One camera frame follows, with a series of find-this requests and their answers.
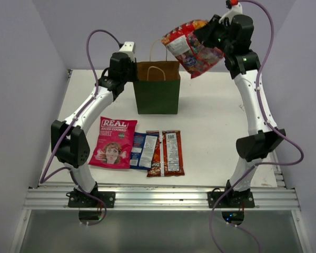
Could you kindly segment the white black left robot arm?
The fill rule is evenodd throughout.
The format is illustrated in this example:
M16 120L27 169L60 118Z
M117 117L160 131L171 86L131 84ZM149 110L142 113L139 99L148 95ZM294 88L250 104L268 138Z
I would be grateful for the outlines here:
M107 76L96 81L96 88L72 115L51 125L52 156L69 167L76 188L90 193L96 186L87 164L90 147L86 135L100 114L124 91L127 82L137 80L133 52L113 53Z

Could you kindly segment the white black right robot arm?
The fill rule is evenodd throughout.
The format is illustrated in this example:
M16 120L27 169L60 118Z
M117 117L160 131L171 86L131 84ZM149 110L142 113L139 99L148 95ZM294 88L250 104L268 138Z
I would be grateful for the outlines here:
M258 164L283 140L276 134L276 123L263 118L271 113L262 81L256 77L261 64L256 52L250 49L253 31L252 18L243 14L232 18L214 15L203 28L195 31L196 38L205 47L223 52L225 66L240 92L248 122L248 136L236 141L239 160L226 184L230 195L242 195L250 190Z

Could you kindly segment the green brown paper bag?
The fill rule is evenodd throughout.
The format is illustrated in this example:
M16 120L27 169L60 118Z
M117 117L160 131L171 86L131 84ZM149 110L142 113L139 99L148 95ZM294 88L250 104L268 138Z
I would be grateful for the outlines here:
M154 44L150 48L149 60L138 62L137 77L133 82L137 112L140 115L174 115L179 109L181 77L180 63L168 60L168 50L162 61L153 61Z

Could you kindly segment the pink Real chips bag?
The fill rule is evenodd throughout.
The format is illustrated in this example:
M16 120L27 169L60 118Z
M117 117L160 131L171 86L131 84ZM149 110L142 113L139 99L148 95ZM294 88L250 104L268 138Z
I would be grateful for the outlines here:
M100 131L89 165L107 169L128 169L136 120L100 117Z

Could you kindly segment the red candy bag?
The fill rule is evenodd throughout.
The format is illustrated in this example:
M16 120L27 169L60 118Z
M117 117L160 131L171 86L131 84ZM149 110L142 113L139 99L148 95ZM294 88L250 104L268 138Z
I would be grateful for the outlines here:
M194 79L207 72L224 58L218 48L205 47L194 32L203 28L207 20L192 20L165 34L162 44Z

